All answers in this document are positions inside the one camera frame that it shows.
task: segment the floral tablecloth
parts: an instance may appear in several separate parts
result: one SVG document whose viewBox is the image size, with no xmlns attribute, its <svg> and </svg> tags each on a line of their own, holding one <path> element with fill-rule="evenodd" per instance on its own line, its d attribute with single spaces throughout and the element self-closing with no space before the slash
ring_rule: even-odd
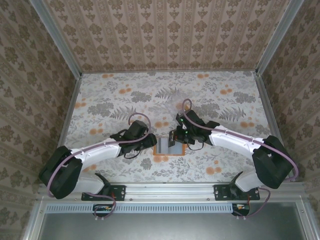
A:
<svg viewBox="0 0 320 240">
<path fill-rule="evenodd" d="M 82 75 L 65 145 L 81 148 L 101 142 L 127 129 L 134 112 L 150 118 L 156 136 L 168 136 L 177 126 L 173 110 L 181 106 L 172 99 L 186 97 L 205 122 L 254 137 L 270 134 L 251 71 L 94 73 Z M 101 173 L 110 182 L 228 182 L 253 167 L 252 159 L 205 145 L 199 151 L 187 149 L 185 156 L 153 156 L 147 149 L 136 158 L 107 159 L 85 171 Z"/>
</svg>

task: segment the vent slot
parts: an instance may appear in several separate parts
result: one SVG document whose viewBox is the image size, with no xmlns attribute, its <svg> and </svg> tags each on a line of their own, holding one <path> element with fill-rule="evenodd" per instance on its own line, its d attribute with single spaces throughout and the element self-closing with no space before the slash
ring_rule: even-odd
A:
<svg viewBox="0 0 320 240">
<path fill-rule="evenodd" d="M 49 203 L 46 214 L 93 213 L 93 203 Z M 232 213 L 232 203 L 118 203 L 114 213 L 119 214 L 197 214 Z"/>
</svg>

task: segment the cable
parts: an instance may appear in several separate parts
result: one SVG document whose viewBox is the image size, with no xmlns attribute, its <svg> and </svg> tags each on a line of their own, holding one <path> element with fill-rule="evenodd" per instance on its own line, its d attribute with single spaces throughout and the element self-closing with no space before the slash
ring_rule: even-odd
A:
<svg viewBox="0 0 320 240">
<path fill-rule="evenodd" d="M 51 184 L 52 184 L 55 176 L 57 175 L 58 171 L 59 171 L 59 170 L 62 168 L 62 166 L 63 166 L 66 162 L 68 162 L 72 157 L 74 157 L 74 156 L 76 156 L 76 155 L 78 155 L 78 154 L 81 154 L 81 153 L 86 153 L 86 152 L 88 152 L 88 151 L 90 151 L 90 150 L 93 150 L 93 149 L 97 149 L 97 148 L 100 148 L 100 147 L 105 147 L 106 145 L 111 145 L 111 144 L 131 144 L 131 143 L 136 143 L 136 142 L 139 142 L 139 141 L 145 139 L 145 138 L 148 136 L 149 132 L 150 132 L 150 129 L 151 129 L 151 121 L 150 121 L 150 119 L 147 117 L 147 115 L 145 115 L 145 114 L 143 114 L 143 113 L 139 113 L 139 112 L 134 112 L 134 113 L 132 113 L 132 114 L 129 116 L 129 119 L 128 119 L 128 124 L 129 124 L 129 125 L 130 125 L 130 119 L 131 119 L 131 117 L 134 116 L 134 115 L 144 116 L 144 117 L 147 119 L 148 123 L 149 123 L 148 131 L 146 132 L 146 134 L 145 134 L 143 137 L 140 137 L 140 138 L 135 139 L 135 140 L 128 140 L 128 141 L 102 142 L 102 143 L 99 143 L 99 144 L 97 144 L 97 145 L 89 146 L 89 147 L 87 147 L 87 148 L 84 148 L 84 149 L 82 149 L 82 150 L 80 150 L 80 151 L 77 151 L 77 152 L 75 152 L 75 153 L 67 156 L 67 157 L 58 165 L 58 167 L 54 170 L 53 174 L 51 175 L 50 180 L 49 180 L 49 182 L 48 182 L 48 185 L 47 185 L 47 187 L 46 187 L 46 193 L 47 193 L 47 195 L 48 195 L 50 198 L 54 198 L 54 197 L 55 197 L 55 196 L 52 195 L 51 192 L 50 192 Z"/>
<path fill-rule="evenodd" d="M 202 147 L 201 147 L 201 148 L 199 148 L 199 149 L 192 149 L 192 148 L 190 147 L 189 142 L 188 142 L 186 145 L 187 145 L 187 146 L 188 146 L 188 148 L 189 148 L 190 150 L 192 150 L 192 151 L 199 151 L 199 150 L 201 150 L 201 149 L 203 149 L 203 148 L 204 148 L 205 143 L 203 142 L 203 143 L 202 143 Z"/>
<path fill-rule="evenodd" d="M 248 204 L 250 207 L 250 195 L 249 195 L 249 193 L 247 195 L 248 195 L 248 201 L 246 202 L 246 204 Z"/>
<path fill-rule="evenodd" d="M 265 199 L 264 203 L 262 204 L 262 206 L 261 206 L 257 211 L 255 211 L 254 213 L 249 214 L 249 215 L 247 215 L 247 216 L 243 216 L 243 215 L 242 215 L 241 213 L 239 213 L 238 211 L 233 210 L 234 213 L 236 213 L 236 214 L 239 215 L 238 217 L 242 217 L 243 219 L 253 217 L 254 215 L 256 215 L 257 213 L 259 213 L 259 212 L 264 208 L 264 206 L 267 204 L 267 202 L 268 202 L 269 199 L 270 199 L 271 192 L 270 192 L 269 189 L 264 188 L 264 187 L 259 187 L 259 189 L 268 192 L 268 196 L 266 197 L 266 199 Z"/>
<path fill-rule="evenodd" d="M 92 197 L 97 197 L 97 198 L 105 198 L 105 199 L 110 199 L 113 201 L 113 208 L 111 209 L 111 211 L 108 213 L 108 215 L 106 215 L 104 218 L 109 218 L 113 213 L 114 211 L 116 210 L 116 206 L 117 206 L 117 202 L 116 200 L 111 197 L 111 196 L 107 196 L 107 195 L 98 195 L 98 194 L 93 194 L 93 193 L 90 193 L 90 192 L 86 192 L 86 194 L 92 196 Z M 100 206 L 97 206 L 95 209 L 94 209 L 94 213 L 93 215 L 95 216 L 95 219 L 98 219 L 98 216 L 97 216 L 97 210 L 102 208 L 103 205 L 100 205 Z"/>
<path fill-rule="evenodd" d="M 136 155 L 134 155 L 134 156 L 131 156 L 131 157 L 126 157 L 126 155 L 127 155 L 127 153 L 126 154 L 124 154 L 124 158 L 125 159 L 134 159 L 135 157 L 137 157 L 139 154 L 140 154 L 140 152 L 141 152 L 141 150 L 139 150 L 139 152 L 136 154 Z"/>
<path fill-rule="evenodd" d="M 283 152 L 279 151 L 278 149 L 275 149 L 274 147 L 269 146 L 269 145 L 267 145 L 267 144 L 265 144 L 265 143 L 259 142 L 259 141 L 257 141 L 257 140 L 252 140 L 252 138 L 249 138 L 249 137 L 246 137 L 246 136 L 237 134 L 237 133 L 235 133 L 235 132 L 225 131 L 225 130 L 221 130 L 221 129 L 215 129 L 215 128 L 210 128 L 210 127 L 201 126 L 201 125 L 195 123 L 194 121 L 192 121 L 192 120 L 187 116 L 187 114 L 185 113 L 185 103 L 186 103 L 187 101 L 190 103 L 189 109 L 192 108 L 192 102 L 191 102 L 191 100 L 190 100 L 189 98 L 186 98 L 186 99 L 182 102 L 182 112 L 183 112 L 184 117 L 185 117 L 190 123 L 192 123 L 193 125 L 197 126 L 198 128 L 201 128 L 201 129 L 205 129 L 205 130 L 209 130 L 209 131 L 215 131 L 215 132 L 224 133 L 224 134 L 229 134 L 229 135 L 235 136 L 235 137 L 237 137 L 237 138 L 241 138 L 241 139 L 247 140 L 248 142 L 253 142 L 253 143 L 255 143 L 255 144 L 261 145 L 261 146 L 265 147 L 266 149 L 269 149 L 269 150 L 275 152 L 276 154 L 279 154 L 280 156 L 282 156 L 283 158 L 285 158 L 286 160 L 288 160 L 289 163 L 291 163 L 291 165 L 292 165 L 293 168 L 294 168 L 294 176 L 285 179 L 285 181 L 295 180 L 295 179 L 298 177 L 298 175 L 299 175 L 299 170 L 298 170 L 298 167 L 297 167 L 297 165 L 295 164 L 295 162 L 294 162 L 290 157 L 288 157 L 287 155 L 285 155 Z"/>
</svg>

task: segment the white robotic arm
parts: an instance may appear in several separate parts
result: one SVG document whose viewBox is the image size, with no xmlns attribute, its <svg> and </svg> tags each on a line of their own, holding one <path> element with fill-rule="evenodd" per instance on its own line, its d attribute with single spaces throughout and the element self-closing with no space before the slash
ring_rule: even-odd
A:
<svg viewBox="0 0 320 240">
<path fill-rule="evenodd" d="M 206 124 L 193 110 L 184 114 L 176 116 L 176 120 L 180 124 L 173 133 L 176 141 L 189 145 L 195 144 L 197 140 L 203 144 L 230 149 L 253 160 L 255 167 L 253 170 L 240 172 L 231 181 L 231 184 L 241 192 L 248 192 L 263 185 L 277 189 L 293 169 L 293 165 L 287 159 L 270 150 L 271 147 L 275 151 L 289 156 L 275 136 L 270 135 L 266 139 L 253 138 L 229 130 L 214 121 L 209 121 Z"/>
<path fill-rule="evenodd" d="M 225 133 L 212 131 L 212 133 L 209 135 L 209 139 L 214 146 L 220 146 L 220 147 L 230 149 L 232 151 L 235 151 L 247 157 L 248 159 L 252 159 L 254 150 L 260 148 L 260 145 L 257 143 L 254 143 L 254 140 L 264 143 L 263 138 L 260 138 L 260 137 L 252 138 L 252 141 L 247 141 L 247 140 L 244 140 L 243 138 L 233 136 L 229 133 L 236 133 L 244 137 L 249 137 L 249 136 L 240 134 L 238 132 L 231 131 L 222 125 L 216 126 L 215 129 L 222 130 Z M 253 188 L 263 186 L 264 184 L 258 178 L 256 169 L 253 169 L 251 171 L 245 171 L 241 173 L 238 176 L 238 178 L 235 180 L 235 185 L 241 191 L 248 192 Z"/>
<path fill-rule="evenodd" d="M 100 193 L 108 181 L 100 174 L 90 174 L 83 170 L 103 160 L 122 155 L 125 157 L 132 150 L 140 152 L 153 147 L 157 143 L 156 136 L 152 133 L 145 136 L 146 131 L 147 125 L 136 120 L 128 130 L 113 134 L 103 142 L 81 149 L 58 147 L 41 170 L 39 178 L 46 186 L 50 185 L 50 191 L 57 199 L 74 192 Z"/>
</svg>

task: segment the black bracket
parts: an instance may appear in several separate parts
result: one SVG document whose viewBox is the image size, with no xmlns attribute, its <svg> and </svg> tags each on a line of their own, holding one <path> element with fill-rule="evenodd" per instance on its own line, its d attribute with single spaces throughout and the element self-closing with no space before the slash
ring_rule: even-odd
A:
<svg viewBox="0 0 320 240">
<path fill-rule="evenodd" d="M 100 173 L 96 173 L 104 183 L 104 187 L 101 189 L 97 195 L 104 195 L 114 198 L 116 201 L 124 201 L 126 197 L 126 185 L 111 185 Z M 82 201 L 112 201 L 111 199 L 105 197 L 96 197 L 82 193 Z"/>
<path fill-rule="evenodd" d="M 214 199 L 216 201 L 251 201 L 260 200 L 258 188 L 253 188 L 247 192 L 241 191 L 236 180 L 243 172 L 239 172 L 229 184 L 213 185 Z"/>
<path fill-rule="evenodd" d="M 258 188 L 253 188 L 247 192 L 233 194 L 230 184 L 217 184 L 213 186 L 214 199 L 216 201 L 247 201 L 260 200 Z"/>
</svg>

